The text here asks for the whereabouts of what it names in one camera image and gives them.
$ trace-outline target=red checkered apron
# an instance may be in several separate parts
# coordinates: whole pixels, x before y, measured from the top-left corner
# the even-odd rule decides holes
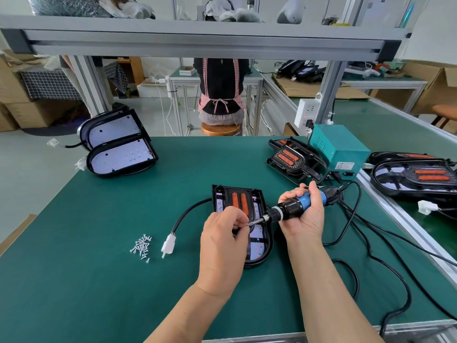
[[[206,107],[206,105],[209,102],[214,103],[214,114],[216,114],[216,109],[218,108],[218,103],[224,103],[225,104],[225,109],[227,110],[227,113],[229,112],[229,108],[227,107],[227,101],[235,101],[239,108],[244,110],[244,103],[241,100],[241,94],[239,93],[239,64],[238,64],[238,59],[233,59],[233,66],[235,67],[235,97],[232,99],[212,99],[208,96],[208,59],[203,59],[203,82],[205,83],[205,94],[202,94],[202,97],[198,101],[198,111],[202,111],[203,108]]]

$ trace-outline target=concrete floor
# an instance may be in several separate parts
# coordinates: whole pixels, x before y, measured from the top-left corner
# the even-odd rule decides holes
[[[135,109],[151,137],[174,136],[177,133],[174,111],[170,99],[163,98],[164,112],[158,98],[120,100]],[[195,99],[189,99],[190,108]],[[189,111],[191,122],[200,125],[198,115]],[[260,134],[268,135],[262,124]],[[194,130],[192,136],[203,136]],[[39,214],[75,175],[75,164],[87,155],[82,147],[75,149],[52,148],[47,142],[52,137],[28,135],[21,130],[0,132],[0,242],[2,242],[29,214]],[[56,137],[61,144],[77,144],[77,135]]]

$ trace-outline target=wooden stool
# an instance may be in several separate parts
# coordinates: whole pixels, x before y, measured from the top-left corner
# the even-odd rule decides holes
[[[437,115],[436,119],[431,123],[432,125],[436,126],[437,123],[444,118],[444,122],[441,124],[440,129],[444,128],[450,120],[457,121],[457,106],[434,105],[431,109]]]
[[[235,136],[241,132],[241,125],[212,126],[202,122],[202,132],[208,136]]]

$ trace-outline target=stool seat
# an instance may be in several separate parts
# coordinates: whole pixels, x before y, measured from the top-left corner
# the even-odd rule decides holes
[[[435,105],[431,109],[438,116],[457,121],[457,106]]]
[[[241,132],[241,125],[208,125],[202,122],[202,132],[208,136],[234,136]]]

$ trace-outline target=blue electric screwdriver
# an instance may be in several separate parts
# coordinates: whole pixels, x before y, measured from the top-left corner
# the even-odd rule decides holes
[[[344,189],[345,187],[322,187],[320,189],[320,193],[322,195],[323,205],[330,206],[341,201],[341,193]],[[268,209],[260,219],[249,223],[249,226],[266,223],[267,221],[275,223],[281,220],[298,218],[301,217],[301,215],[310,207],[311,194],[307,192],[301,197],[290,198],[287,201]]]

